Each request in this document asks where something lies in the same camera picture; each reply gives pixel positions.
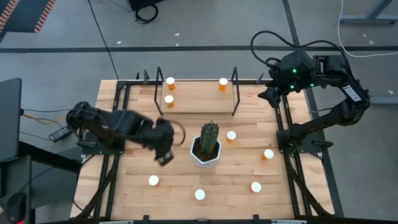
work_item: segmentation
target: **concrete floor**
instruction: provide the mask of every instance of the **concrete floor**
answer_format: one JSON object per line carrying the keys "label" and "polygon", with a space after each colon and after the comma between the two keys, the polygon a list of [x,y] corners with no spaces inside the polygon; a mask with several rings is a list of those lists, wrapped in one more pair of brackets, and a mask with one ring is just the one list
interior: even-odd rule
{"label": "concrete floor", "polygon": [[[128,8],[126,0],[113,1]],[[345,12],[365,14],[375,2],[345,0]],[[340,1],[289,0],[289,4],[301,44],[317,39],[338,42],[336,25]],[[92,5],[108,47],[249,45],[254,33],[266,29],[292,40],[284,5],[278,0],[166,0],[158,3],[158,19],[147,25],[134,22],[134,15],[108,0],[92,1]],[[398,16],[397,9],[398,1],[394,1],[384,13]],[[151,9],[141,12],[143,17],[151,13]],[[396,46],[397,34],[398,25],[341,26],[341,38],[347,46]],[[256,44],[283,46],[281,41],[269,36],[259,37]],[[104,47],[87,0],[57,0],[40,33],[8,33],[0,43],[0,48],[77,47]],[[281,58],[288,53],[262,51],[259,55]],[[112,52],[111,55],[120,79],[135,78],[143,69],[154,78],[157,66],[162,67],[165,76],[175,78],[225,77],[235,66],[240,78],[257,78],[267,71],[247,50]],[[350,62],[356,78],[361,79],[373,96],[394,97],[398,94],[397,59],[398,55],[350,58]],[[115,79],[106,52],[0,54],[0,68],[0,80],[22,78],[22,107],[37,110],[71,108],[79,101],[94,105],[100,80]],[[343,99],[343,95],[332,88],[316,88],[314,94],[320,109]],[[63,115],[30,114],[49,119]],[[325,131],[326,139],[335,143],[330,148],[330,156],[346,217],[398,220],[395,172],[398,163],[394,160],[398,157],[394,128],[398,126],[397,114],[397,107],[372,106],[356,126],[332,127]],[[21,131],[46,137],[55,130],[55,125],[39,125],[21,118]],[[54,144],[22,134],[21,139],[48,151],[64,153],[76,141],[71,136]],[[68,153],[76,156],[80,152],[75,149]],[[54,175],[60,174],[55,170],[42,180],[49,181]],[[75,178],[71,175],[70,184],[60,186],[63,193],[57,204],[37,210],[38,222],[68,218]]]}

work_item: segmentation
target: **black metal frame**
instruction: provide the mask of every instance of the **black metal frame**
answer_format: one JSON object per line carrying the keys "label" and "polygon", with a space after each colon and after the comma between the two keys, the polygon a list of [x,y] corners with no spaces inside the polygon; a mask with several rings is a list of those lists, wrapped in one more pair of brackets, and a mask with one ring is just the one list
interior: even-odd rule
{"label": "black metal frame", "polygon": [[232,77],[231,77],[231,82],[232,82],[232,86],[234,84],[236,85],[236,95],[238,96],[238,101],[236,102],[236,105],[234,107],[234,111],[232,112],[232,116],[234,116],[235,112],[236,112],[236,109],[238,108],[239,103],[241,102],[241,94],[239,92],[238,69],[236,67],[234,67],[234,71],[233,71]]}
{"label": "black metal frame", "polygon": [[[146,84],[144,84],[144,80],[118,81],[113,109],[116,110],[118,108],[120,90],[122,88],[126,89],[126,91],[124,93],[123,109],[127,109],[129,90],[130,90],[131,86],[133,86],[133,85],[155,85],[155,86],[157,86],[159,84],[158,81],[159,80],[156,80],[156,81],[155,80],[146,80]],[[265,85],[269,82],[270,82],[270,80],[241,80],[240,84],[241,85],[257,85],[257,84]],[[306,90],[307,98],[311,98],[311,94],[308,94],[308,92],[311,93],[311,91]],[[284,102],[285,115],[287,117],[288,125],[291,125],[292,117],[290,114],[289,102],[287,101],[287,97],[285,95],[282,96],[282,100]],[[310,107],[313,106],[314,103],[315,103],[315,101],[312,101],[311,99],[309,99],[308,104],[310,105]],[[280,113],[279,106],[275,109],[275,115],[277,118],[278,129],[283,130],[284,127],[283,127],[282,115]],[[288,163],[291,164],[290,156],[291,156],[290,154],[284,153],[286,169],[288,168]],[[305,184],[300,155],[299,155],[299,153],[296,153],[292,156],[295,159],[296,170],[297,170],[298,176],[300,177],[300,180],[302,182],[304,182],[304,184]],[[115,156],[114,162],[116,163],[116,165],[118,165],[119,156]],[[293,180],[293,178],[291,178],[291,176],[287,172],[287,179],[289,182],[289,191],[290,191],[290,197],[292,200],[292,209],[294,212],[295,220],[303,220],[303,221],[307,221],[308,223],[319,223],[319,224],[321,224],[321,223],[352,223],[352,224],[354,224],[354,223],[376,223],[376,222],[377,223],[398,223],[398,222],[382,221],[382,220],[343,218],[343,213],[342,213],[341,204],[340,204],[340,198],[338,197],[336,182],[335,182],[335,178],[333,175],[333,171],[331,169],[331,163],[330,163],[330,159],[328,157],[327,150],[323,151],[322,163],[325,168],[326,179],[328,182],[329,191],[330,191],[331,199],[333,202],[333,208],[335,210],[336,215],[332,216],[332,217],[312,216],[311,215],[311,206],[309,205],[307,198],[304,196],[304,194],[302,195],[302,197],[304,199],[306,215],[301,215],[300,211],[299,211],[298,201],[297,201],[295,181]],[[108,162],[105,162],[105,159],[104,159],[102,169],[106,170],[107,166],[108,166]],[[65,224],[66,223],[99,223],[100,222],[99,220],[102,220],[102,222],[110,221],[112,206],[113,206],[113,196],[114,196],[116,177],[117,177],[117,174],[114,177],[114,180],[113,180],[114,182],[111,183],[110,188],[109,188],[109,196],[108,196],[108,202],[106,205],[106,216],[105,217],[94,216],[93,218],[89,218],[87,220],[68,220],[65,222],[57,222],[57,223],[61,223],[61,224],[64,224],[64,223]],[[281,223],[281,221],[282,220],[276,220],[276,219],[274,219],[274,220],[259,219],[259,215],[253,215],[253,219],[247,219],[247,220],[149,220],[148,215],[143,215],[142,220],[126,220],[126,223],[134,222],[134,223],[142,223],[142,224],[148,224],[148,223],[159,223],[159,224],[160,223],[164,223],[164,224],[166,224],[166,223],[167,224],[173,224],[173,223],[175,223],[175,224],[182,224],[182,223],[184,223],[184,224],[188,224],[188,223],[192,223],[192,224],[201,224],[201,223],[203,223],[203,224],[205,224],[205,223],[206,224],[211,224],[211,223],[218,223],[218,224],[242,223],[242,224],[245,224],[245,223],[247,223],[248,224],[248,223],[255,223],[255,224],[258,224],[258,223]]]}
{"label": "black metal frame", "polygon": [[78,174],[81,163],[19,141],[19,157],[30,156],[34,162],[53,166]]}
{"label": "black metal frame", "polygon": [[[114,110],[117,108],[117,105],[118,105],[118,102],[119,102],[119,96],[120,96],[120,89],[123,86],[126,87],[126,91],[124,93],[123,109],[127,109],[127,102],[128,102],[130,86],[133,86],[133,85],[155,85],[155,98],[154,98],[154,100],[155,100],[155,103],[156,103],[156,106],[157,106],[159,112],[161,113],[160,107],[159,107],[159,105],[156,102],[156,99],[157,99],[156,98],[156,96],[157,96],[157,94],[156,94],[157,93],[157,86],[160,84],[159,75],[160,75],[162,81],[164,81],[163,74],[162,74],[162,71],[161,71],[160,67],[158,67],[158,69],[157,69],[156,80],[147,80],[145,83],[144,83],[143,80],[118,81],[117,92],[115,94],[115,99],[114,99]],[[241,81],[238,81],[238,69],[236,67],[234,68],[233,76],[231,78],[231,81],[237,83],[236,87],[237,87],[237,94],[238,94],[238,102],[237,102],[237,105],[235,106],[234,112],[236,111],[236,108],[238,107],[239,102],[240,102],[239,84],[241,84],[241,85],[257,85],[257,84],[265,85],[265,84],[270,82],[270,80],[261,80],[261,81],[258,81],[258,80],[241,80]],[[282,123],[282,117],[281,117],[281,114],[280,114],[280,109],[276,108],[275,109],[275,113],[276,113],[276,116],[277,116],[278,127],[279,127],[279,129],[283,129],[283,123]],[[290,159],[289,155],[286,154],[284,156],[284,159],[285,159],[285,161],[287,159]],[[289,190],[290,190],[290,196],[291,196],[291,199],[292,199],[293,211],[294,211],[294,215],[296,217],[296,216],[300,215],[299,205],[298,205],[298,201],[297,201],[297,194],[296,194],[296,190],[295,190],[293,179],[288,174],[287,174],[287,178],[288,178],[288,181],[289,181]],[[111,192],[109,195],[114,195],[114,187],[111,187],[110,190],[112,190],[113,192]],[[113,205],[113,201],[108,198],[108,204],[107,204],[107,207],[106,207],[106,211],[108,211],[109,207],[112,207],[112,205]],[[147,218],[148,217],[145,217],[142,220],[134,220],[134,223],[147,223]],[[204,223],[253,223],[253,222],[254,223],[270,223],[271,220],[265,220],[265,219],[264,220],[260,220],[257,215],[254,215],[254,219],[252,219],[252,220],[202,220],[202,221]],[[151,220],[150,222],[151,223],[198,223],[198,220],[153,220],[153,221]]]}
{"label": "black metal frame", "polygon": [[[161,83],[163,83],[164,82],[164,78],[163,78],[163,73],[162,73],[162,70],[160,69],[160,67],[157,67],[157,72],[156,72],[156,81],[155,81],[155,97],[154,97],[154,101],[155,101],[155,104],[156,104],[156,107],[157,107],[157,110],[159,111],[159,113],[160,113],[160,115],[162,115],[163,116],[163,112],[162,112],[162,110],[160,109],[160,106],[159,106],[159,104],[158,104],[158,102],[157,102],[157,86],[159,85],[159,84],[161,84]],[[232,116],[234,116],[235,115],[235,112],[236,112],[236,110],[237,110],[237,108],[238,108],[238,106],[239,106],[239,103],[241,102],[241,96],[240,96],[240,92],[239,92],[239,78],[238,78],[238,69],[236,68],[236,67],[234,67],[234,70],[233,70],[233,72],[232,72],[232,77],[231,77],[231,82],[232,82],[232,86],[235,84],[236,85],[236,94],[237,94],[237,96],[238,96],[238,100],[237,100],[237,102],[236,102],[236,105],[234,105],[234,111],[232,112]],[[149,81],[147,81],[147,80],[144,80],[144,84],[143,85],[150,85],[149,84]]]}

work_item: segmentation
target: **metal bracket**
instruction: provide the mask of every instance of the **metal bracket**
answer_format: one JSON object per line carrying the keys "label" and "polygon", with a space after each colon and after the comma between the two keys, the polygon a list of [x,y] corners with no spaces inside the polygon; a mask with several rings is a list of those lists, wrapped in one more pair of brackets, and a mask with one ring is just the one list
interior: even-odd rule
{"label": "metal bracket", "polygon": [[[286,144],[286,138],[289,134],[288,130],[276,131],[279,150],[281,153],[291,153],[292,146]],[[319,153],[333,145],[330,141],[322,141],[318,133],[310,133],[303,139],[303,144],[297,146],[298,153]]]}
{"label": "metal bracket", "polygon": [[122,89],[126,85],[127,85],[127,81],[125,81],[125,80],[118,81],[117,84],[116,84],[116,91]]}
{"label": "metal bracket", "polygon": [[260,85],[261,84],[261,80],[262,80],[262,77],[264,76],[264,72],[260,75],[260,77],[257,79],[257,81],[256,81],[256,83],[258,84],[258,85]]}
{"label": "metal bracket", "polygon": [[209,223],[209,220],[205,220],[205,219],[198,220],[198,224],[208,224],[208,223]]}
{"label": "metal bracket", "polygon": [[149,75],[147,70],[144,69],[144,85],[148,85]]}
{"label": "metal bracket", "polygon": [[234,71],[233,71],[232,77],[231,77],[231,82],[232,82],[232,84],[236,85],[236,95],[238,96],[238,100],[236,101],[236,105],[235,105],[234,111],[232,112],[232,116],[234,116],[235,112],[236,112],[236,109],[238,108],[239,103],[241,102],[241,95],[240,95],[240,92],[239,92],[238,69],[236,67],[234,67]]}
{"label": "metal bracket", "polygon": [[157,99],[156,99],[156,98],[157,98],[157,85],[159,84],[159,75],[160,75],[160,77],[162,78],[162,81],[161,81],[160,83],[163,84],[163,82],[164,82],[163,73],[162,73],[162,70],[160,69],[160,67],[158,66],[158,67],[157,67],[157,72],[156,72],[155,99],[154,99],[154,101],[155,101],[157,110],[159,111],[160,115],[163,116],[163,112],[162,112],[162,110],[160,110],[160,106],[159,106],[159,104],[157,103]]}
{"label": "metal bracket", "polygon": [[142,218],[142,224],[148,224],[149,223],[149,215],[144,215]]}
{"label": "metal bracket", "polygon": [[95,142],[94,147],[82,147],[81,148],[81,153],[86,154],[86,155],[120,155],[123,154],[124,152],[124,143],[122,143],[120,146],[115,147],[115,148],[110,148],[108,146],[105,146],[103,142],[98,141],[98,138],[96,135],[94,135],[91,132],[86,133],[85,141],[88,143]]}
{"label": "metal bracket", "polygon": [[253,215],[253,222],[254,222],[254,224],[260,224],[260,216]]}

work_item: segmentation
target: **black cable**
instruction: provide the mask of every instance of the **black cable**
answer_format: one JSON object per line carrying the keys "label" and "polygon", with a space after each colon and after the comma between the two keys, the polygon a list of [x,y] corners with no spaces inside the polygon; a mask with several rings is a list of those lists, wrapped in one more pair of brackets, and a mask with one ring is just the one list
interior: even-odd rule
{"label": "black cable", "polygon": [[34,111],[34,112],[42,112],[42,113],[52,113],[52,112],[60,112],[60,111],[69,111],[71,109],[62,109],[62,110],[54,110],[54,111],[41,111],[41,110],[30,110],[30,109],[23,109],[24,111]]}
{"label": "black cable", "polygon": [[98,25],[97,18],[95,17],[94,10],[93,10],[93,6],[91,5],[90,0],[87,0],[87,1],[88,1],[88,4],[90,5],[91,13],[93,13],[93,17],[94,17],[94,20],[95,20],[95,24],[97,25],[99,34],[101,34],[102,41],[104,42],[104,45],[105,45],[105,47],[106,47],[106,51],[108,52],[109,58],[111,59],[112,67],[113,67],[113,70],[114,70],[114,74],[116,75],[116,78],[119,80],[119,75],[118,75],[118,73],[117,73],[117,71],[116,71],[116,68],[115,68],[115,66],[114,66],[111,52],[109,51],[109,48],[108,48],[108,46],[106,45],[106,41],[105,41],[104,36],[102,35],[101,29],[100,29],[100,25]]}
{"label": "black cable", "polygon": [[45,174],[47,171],[49,171],[50,169],[53,169],[55,167],[50,167],[48,169],[46,169],[45,171],[41,172],[40,174],[36,175],[35,177],[33,177],[30,181],[28,181],[28,183],[26,183],[20,190],[19,192],[21,192],[28,184],[32,183],[33,180],[35,180],[36,178],[40,177],[41,175]]}
{"label": "black cable", "polygon": [[276,66],[276,65],[273,65],[273,64],[271,64],[271,63],[268,63],[268,62],[269,62],[269,61],[271,61],[271,60],[274,60],[274,61],[280,62],[280,60],[279,60],[279,59],[277,59],[277,58],[274,58],[274,57],[270,57],[270,58],[267,58],[267,60],[265,61],[266,65],[267,65],[269,68],[273,68],[273,69],[279,69],[279,67],[278,67],[278,66]]}
{"label": "black cable", "polygon": [[351,77],[353,80],[355,80],[355,78],[354,78],[354,76],[353,76],[353,74],[352,74],[352,71],[351,71],[351,66],[349,65],[348,58],[347,58],[345,52],[343,51],[343,49],[341,49],[341,47],[337,46],[337,45],[334,44],[333,42],[330,42],[330,41],[327,41],[327,40],[315,40],[315,41],[313,41],[313,42],[309,42],[309,43],[304,44],[304,45],[294,45],[294,44],[288,42],[288,41],[285,40],[283,37],[281,37],[279,34],[273,32],[273,31],[270,31],[270,30],[263,30],[263,31],[258,32],[257,34],[254,34],[254,36],[252,37],[252,39],[251,39],[251,41],[250,41],[250,50],[251,50],[251,53],[253,54],[253,56],[254,56],[258,61],[260,61],[260,62],[266,64],[266,65],[267,65],[268,67],[270,67],[270,68],[276,68],[276,69],[278,69],[278,67],[276,67],[275,65],[272,65],[272,64],[268,63],[267,61],[264,61],[263,59],[261,59],[260,57],[258,57],[258,55],[254,52],[254,47],[253,47],[254,39],[256,39],[256,37],[257,37],[258,35],[260,35],[260,34],[272,34],[272,35],[278,37],[281,41],[283,41],[283,43],[285,43],[285,44],[287,44],[287,45],[289,45],[289,46],[291,46],[291,47],[295,47],[295,48],[308,47],[309,45],[316,44],[316,43],[326,43],[326,44],[330,44],[330,45],[334,46],[334,48],[336,48],[338,51],[340,51],[340,53],[342,54],[342,56],[343,56],[343,58],[344,58],[344,61],[345,61],[346,64],[347,64],[347,68],[348,68],[350,77]]}
{"label": "black cable", "polygon": [[94,194],[93,198],[90,200],[89,204],[83,209],[83,211],[79,215],[75,217],[76,219],[87,218],[90,215],[91,211],[94,209],[94,206],[98,203],[99,199],[102,197],[103,192],[116,174],[115,170],[116,164],[113,162],[112,167],[109,170],[106,178],[104,179],[102,186],[98,187],[98,190]]}
{"label": "black cable", "polygon": [[294,179],[297,186],[300,188],[302,193],[306,196],[307,200],[310,202],[313,209],[319,216],[331,216],[325,209],[323,209],[322,205],[316,200],[316,198],[311,194],[311,191],[307,188],[307,186],[302,182],[299,175],[296,173],[293,168],[292,162],[290,159],[286,160],[286,169],[287,173]]}
{"label": "black cable", "polygon": [[185,141],[185,136],[186,136],[185,128],[184,128],[184,126],[182,125],[182,123],[180,123],[180,122],[178,122],[178,121],[171,120],[170,123],[177,124],[178,126],[180,126],[180,128],[181,128],[181,130],[182,130],[182,140],[181,140],[181,142],[178,143],[178,144],[173,144],[173,146],[181,146],[181,145],[184,143],[184,141]]}
{"label": "black cable", "polygon": [[83,166],[84,164],[86,164],[86,162],[90,161],[90,159],[92,159],[95,155],[91,155],[89,158],[87,158],[82,164],[81,166]]}
{"label": "black cable", "polygon": [[83,211],[83,209],[79,206],[79,205],[77,205],[77,203],[75,202],[75,200],[73,200],[72,201],[73,202],[73,204],[80,210],[80,211]]}
{"label": "black cable", "polygon": [[23,132],[23,131],[19,131],[19,132],[20,132],[21,134],[26,134],[26,135],[29,135],[29,136],[37,137],[37,138],[39,138],[39,139],[51,141],[51,139],[46,139],[46,138],[43,138],[43,137],[40,137],[40,136],[37,136],[37,135],[34,135],[34,134],[28,134],[28,133],[25,133],[25,132]]}
{"label": "black cable", "polygon": [[[144,19],[138,14],[138,12],[141,9],[143,9],[143,8],[145,8],[147,6],[152,6],[155,9],[155,15],[152,16],[150,19]],[[138,22],[140,24],[150,23],[150,22],[152,22],[152,21],[154,21],[156,19],[158,14],[159,14],[159,9],[157,8],[157,6],[154,3],[144,2],[144,3],[142,3],[142,4],[137,6],[137,9],[136,9],[136,22]]]}

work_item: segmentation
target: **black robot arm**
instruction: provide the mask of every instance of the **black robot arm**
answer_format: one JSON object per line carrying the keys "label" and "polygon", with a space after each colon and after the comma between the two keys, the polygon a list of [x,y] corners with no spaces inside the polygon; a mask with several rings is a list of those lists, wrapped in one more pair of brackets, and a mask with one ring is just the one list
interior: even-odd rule
{"label": "black robot arm", "polygon": [[79,141],[83,141],[83,132],[90,131],[107,147],[115,148],[125,140],[138,143],[149,150],[155,150],[155,160],[164,166],[173,158],[171,147],[174,141],[174,130],[171,123],[176,121],[158,118],[154,122],[131,110],[108,112],[91,107],[87,102],[80,102],[67,114],[67,123],[73,129]]}
{"label": "black robot arm", "polygon": [[312,59],[307,53],[296,51],[282,60],[276,60],[269,67],[273,80],[266,85],[268,89],[258,94],[258,97],[268,100],[273,108],[280,103],[282,94],[300,92],[315,86],[338,87],[346,95],[346,99],[332,107],[328,114],[303,124],[291,125],[286,139],[288,144],[299,146],[306,135],[336,124],[356,124],[370,106],[368,91],[361,87],[359,80],[353,78],[341,55],[314,56]]}

